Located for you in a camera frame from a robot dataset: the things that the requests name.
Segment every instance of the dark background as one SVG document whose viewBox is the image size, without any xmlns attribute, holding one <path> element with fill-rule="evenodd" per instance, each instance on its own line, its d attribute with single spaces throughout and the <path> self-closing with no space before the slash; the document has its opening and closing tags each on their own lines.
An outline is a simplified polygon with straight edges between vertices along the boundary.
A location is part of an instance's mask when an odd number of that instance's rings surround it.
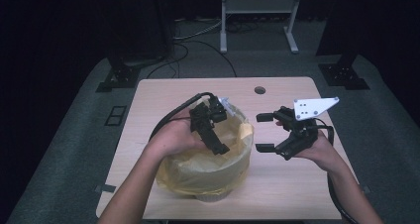
<svg viewBox="0 0 420 224">
<path fill-rule="evenodd" d="M 167 22 L 220 12 L 220 0 L 0 0 L 0 221 L 100 59 L 167 56 Z M 356 49 L 420 124 L 418 0 L 301 0 L 297 19 L 328 19 L 318 55 Z"/>
</svg>

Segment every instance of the table top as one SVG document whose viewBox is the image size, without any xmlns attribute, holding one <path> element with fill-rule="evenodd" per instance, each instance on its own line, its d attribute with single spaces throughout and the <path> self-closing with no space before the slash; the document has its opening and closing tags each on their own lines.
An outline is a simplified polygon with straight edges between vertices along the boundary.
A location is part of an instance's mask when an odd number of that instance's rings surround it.
<svg viewBox="0 0 420 224">
<path fill-rule="evenodd" d="M 261 86 L 265 94 L 255 93 Z M 294 99 L 320 98 L 309 77 L 248 77 L 147 79 L 139 82 L 106 184 L 121 185 L 133 167 L 158 121 L 192 96 L 211 92 L 228 97 L 255 127 L 255 143 L 284 141 L 289 133 L 272 123 L 257 123 L 256 115 L 293 108 Z M 340 109 L 340 103 L 331 109 Z M 333 125 L 328 112 L 318 118 Z M 335 149 L 351 167 L 338 134 Z M 326 173 L 304 159 L 285 161 L 262 154 L 255 146 L 245 181 L 223 200 L 208 203 L 180 195 L 154 183 L 144 214 L 159 220 L 305 220 L 340 219 L 330 199 Z M 96 210 L 100 216 L 113 193 L 102 192 Z"/>
</svg>

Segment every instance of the yellow plastic bag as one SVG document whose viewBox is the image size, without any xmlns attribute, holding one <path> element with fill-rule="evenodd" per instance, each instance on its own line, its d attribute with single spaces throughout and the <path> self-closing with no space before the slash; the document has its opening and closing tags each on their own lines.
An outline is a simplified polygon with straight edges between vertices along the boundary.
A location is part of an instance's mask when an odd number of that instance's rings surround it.
<svg viewBox="0 0 420 224">
<path fill-rule="evenodd" d="M 230 151 L 215 156 L 208 149 L 190 150 L 165 158 L 157 172 L 158 186 L 176 193 L 195 195 L 203 201 L 216 201 L 245 180 L 254 142 L 254 127 L 237 107 L 231 107 L 235 115 L 228 114 L 227 120 L 214 124 L 214 132 Z"/>
</svg>

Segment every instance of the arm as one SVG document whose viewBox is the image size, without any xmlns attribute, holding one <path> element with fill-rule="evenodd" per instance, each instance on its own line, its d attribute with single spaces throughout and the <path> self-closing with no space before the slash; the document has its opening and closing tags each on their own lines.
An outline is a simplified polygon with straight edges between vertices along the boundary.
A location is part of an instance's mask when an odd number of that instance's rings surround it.
<svg viewBox="0 0 420 224">
<path fill-rule="evenodd" d="M 188 110 L 173 118 L 182 117 L 189 117 Z M 174 120 L 164 125 L 146 145 L 98 223 L 139 223 L 163 158 L 192 148 L 204 149 L 205 145 L 191 135 L 190 120 Z"/>
<path fill-rule="evenodd" d="M 300 152 L 296 157 L 311 160 L 328 173 L 340 203 L 355 220 L 359 223 L 382 223 L 360 190 L 350 168 L 322 132 L 319 132 L 318 140 L 311 148 Z"/>
</svg>

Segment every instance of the forearm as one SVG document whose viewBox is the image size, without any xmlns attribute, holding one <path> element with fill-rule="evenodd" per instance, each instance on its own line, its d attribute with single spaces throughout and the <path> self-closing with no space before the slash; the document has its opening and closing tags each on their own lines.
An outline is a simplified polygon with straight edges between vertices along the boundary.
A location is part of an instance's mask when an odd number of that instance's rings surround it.
<svg viewBox="0 0 420 224">
<path fill-rule="evenodd" d="M 333 181 L 336 195 L 347 213 L 361 224 L 382 223 L 344 161 L 328 174 Z"/>
<path fill-rule="evenodd" d="M 98 223 L 139 223 L 143 218 L 160 162 L 161 157 L 145 149 Z"/>
</svg>

